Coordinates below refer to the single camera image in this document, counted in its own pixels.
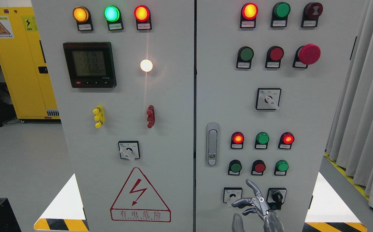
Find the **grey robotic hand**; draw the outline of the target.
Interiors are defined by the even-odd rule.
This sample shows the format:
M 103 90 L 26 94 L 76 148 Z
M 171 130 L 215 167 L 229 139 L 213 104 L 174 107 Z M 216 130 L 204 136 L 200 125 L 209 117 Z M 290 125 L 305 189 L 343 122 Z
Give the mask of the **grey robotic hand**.
M 251 207 L 244 210 L 242 215 L 246 216 L 250 213 L 257 214 L 260 219 L 263 220 L 264 232 L 283 232 L 283 224 L 278 214 L 270 209 L 259 187 L 249 179 L 246 179 L 246 184 L 253 190 L 254 197 L 240 198 L 231 204 L 232 207 Z

